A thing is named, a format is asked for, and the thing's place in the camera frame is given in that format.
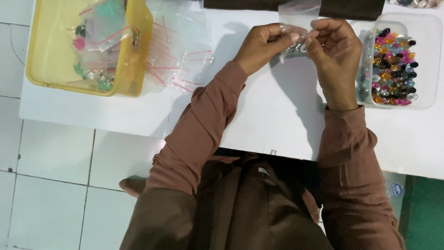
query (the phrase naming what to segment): brown long-sleeve shirt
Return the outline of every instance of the brown long-sleeve shirt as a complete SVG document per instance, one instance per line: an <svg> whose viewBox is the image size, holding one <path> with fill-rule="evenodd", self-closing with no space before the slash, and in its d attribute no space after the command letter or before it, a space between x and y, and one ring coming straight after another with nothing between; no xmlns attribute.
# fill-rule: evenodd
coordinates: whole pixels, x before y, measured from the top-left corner
<svg viewBox="0 0 444 250"><path fill-rule="evenodd" d="M255 154L211 156L246 79L228 62L195 91L154 157L121 249L404 249L364 107L325 110L318 164L327 237L314 198L293 177Z"/></svg>

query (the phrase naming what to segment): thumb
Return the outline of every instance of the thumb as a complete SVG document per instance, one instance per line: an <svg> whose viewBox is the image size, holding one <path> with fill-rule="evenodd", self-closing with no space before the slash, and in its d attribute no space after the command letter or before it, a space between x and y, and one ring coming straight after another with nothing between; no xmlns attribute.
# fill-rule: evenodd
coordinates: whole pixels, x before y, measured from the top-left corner
<svg viewBox="0 0 444 250"><path fill-rule="evenodd" d="M311 57L317 68L319 68L323 62L329 59L329 56L324 53L324 48L317 41L317 39L308 37L305 40L305 45L308 50L308 55Z"/></svg>
<svg viewBox="0 0 444 250"><path fill-rule="evenodd" d="M285 49L287 49L288 47L290 47L291 45L297 43L297 41L299 40L299 34L298 33L290 33L287 34L283 37L281 37L279 40L270 43L269 46L272 48L271 52L273 55L284 51Z"/></svg>

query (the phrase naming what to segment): hand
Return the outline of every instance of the hand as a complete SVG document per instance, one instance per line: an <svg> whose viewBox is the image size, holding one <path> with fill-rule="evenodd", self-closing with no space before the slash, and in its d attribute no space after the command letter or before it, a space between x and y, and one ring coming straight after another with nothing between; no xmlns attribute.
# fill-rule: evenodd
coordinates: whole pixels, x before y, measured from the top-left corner
<svg viewBox="0 0 444 250"><path fill-rule="evenodd" d="M345 20L321 19L312 22L317 38L305 40L308 54L317 68L317 76L330 110L358 108L355 78L362 43Z"/></svg>
<svg viewBox="0 0 444 250"><path fill-rule="evenodd" d="M271 58L299 40L299 34L281 37L279 24L254 26L233 59L250 76L265 66Z"/></svg>

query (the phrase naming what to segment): person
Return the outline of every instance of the person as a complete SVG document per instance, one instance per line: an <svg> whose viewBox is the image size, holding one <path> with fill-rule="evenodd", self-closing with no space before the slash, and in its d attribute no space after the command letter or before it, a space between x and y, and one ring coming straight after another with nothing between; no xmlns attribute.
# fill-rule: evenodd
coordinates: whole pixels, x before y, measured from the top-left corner
<svg viewBox="0 0 444 250"><path fill-rule="evenodd" d="M362 43L345 20L314 27L305 44L327 100L318 157L326 235L313 195L286 172L297 165L274 167L255 153L213 155L247 77L299 39L269 24L253 27L236 57L194 92L146 182L120 183L138 197L121 250L404 249L377 138L355 98Z"/></svg>

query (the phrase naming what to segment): foot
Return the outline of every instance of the foot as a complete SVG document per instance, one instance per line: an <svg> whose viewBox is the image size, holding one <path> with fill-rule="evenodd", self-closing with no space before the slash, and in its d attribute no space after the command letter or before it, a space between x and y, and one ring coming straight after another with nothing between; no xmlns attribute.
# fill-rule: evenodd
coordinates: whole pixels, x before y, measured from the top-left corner
<svg viewBox="0 0 444 250"><path fill-rule="evenodd" d="M146 179L130 179L126 178L119 182L119 186L129 195L138 198L145 189Z"/></svg>

